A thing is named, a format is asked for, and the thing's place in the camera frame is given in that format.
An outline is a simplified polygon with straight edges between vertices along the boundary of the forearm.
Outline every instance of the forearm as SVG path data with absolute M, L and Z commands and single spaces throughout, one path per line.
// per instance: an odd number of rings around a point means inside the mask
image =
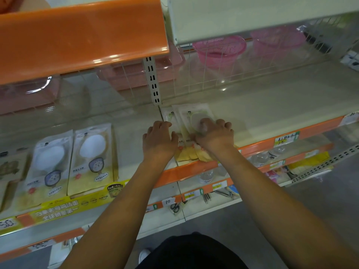
M 290 267 L 330 268 L 340 265 L 336 262 L 347 266 L 354 264 L 352 252 L 319 218 L 236 149 L 226 149 L 217 158 L 227 169 L 262 233 Z M 344 257 L 346 261 L 335 257 Z
M 126 187 L 76 244 L 61 268 L 123 268 L 164 166 L 142 162 Z

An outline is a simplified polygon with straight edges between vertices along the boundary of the shoe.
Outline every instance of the shoe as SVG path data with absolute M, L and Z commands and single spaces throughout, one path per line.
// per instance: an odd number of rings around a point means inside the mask
M 148 249 L 142 250 L 140 256 L 138 257 L 138 264 L 140 264 L 150 253 L 151 251 Z

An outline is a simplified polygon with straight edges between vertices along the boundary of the pink plastic container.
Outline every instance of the pink plastic container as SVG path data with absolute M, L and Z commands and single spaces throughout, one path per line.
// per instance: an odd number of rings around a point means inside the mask
M 183 50 L 169 42 L 169 55 L 156 57 L 156 71 L 159 82 L 176 79 L 181 66 L 186 62 Z M 146 73 L 141 61 L 125 62 L 97 69 L 99 79 L 107 81 L 115 90 L 147 85 Z
M 0 115 L 53 103 L 60 79 L 46 77 L 0 86 Z
M 246 50 L 247 44 L 241 36 L 228 36 L 195 42 L 193 48 L 197 50 L 202 64 L 218 68 L 233 65 L 238 56 Z
M 285 58 L 288 51 L 306 41 L 306 36 L 294 25 L 252 31 L 251 36 L 255 55 L 264 58 Z

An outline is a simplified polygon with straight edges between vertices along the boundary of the gray floor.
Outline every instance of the gray floor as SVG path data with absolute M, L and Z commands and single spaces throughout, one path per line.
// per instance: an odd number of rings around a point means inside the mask
M 359 252 L 359 154 L 339 163 L 323 177 L 286 188 L 313 213 L 334 228 Z M 255 226 L 243 202 L 192 219 L 181 225 L 138 240 L 126 268 L 137 266 L 143 248 L 156 248 L 172 235 L 198 231 L 213 237 L 238 254 L 249 268 L 286 268 Z M 50 248 L 0 264 L 0 269 L 45 269 Z

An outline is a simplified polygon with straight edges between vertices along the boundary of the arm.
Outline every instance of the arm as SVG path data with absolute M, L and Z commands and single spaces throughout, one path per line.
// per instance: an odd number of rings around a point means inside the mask
M 233 147 L 231 123 L 210 119 L 193 136 L 228 171 L 257 226 L 290 268 L 359 268 L 355 253 L 302 203 L 268 179 Z
M 132 252 L 152 189 L 173 157 L 178 136 L 170 122 L 156 121 L 143 135 L 144 159 L 126 187 L 76 244 L 61 269 L 124 268 Z

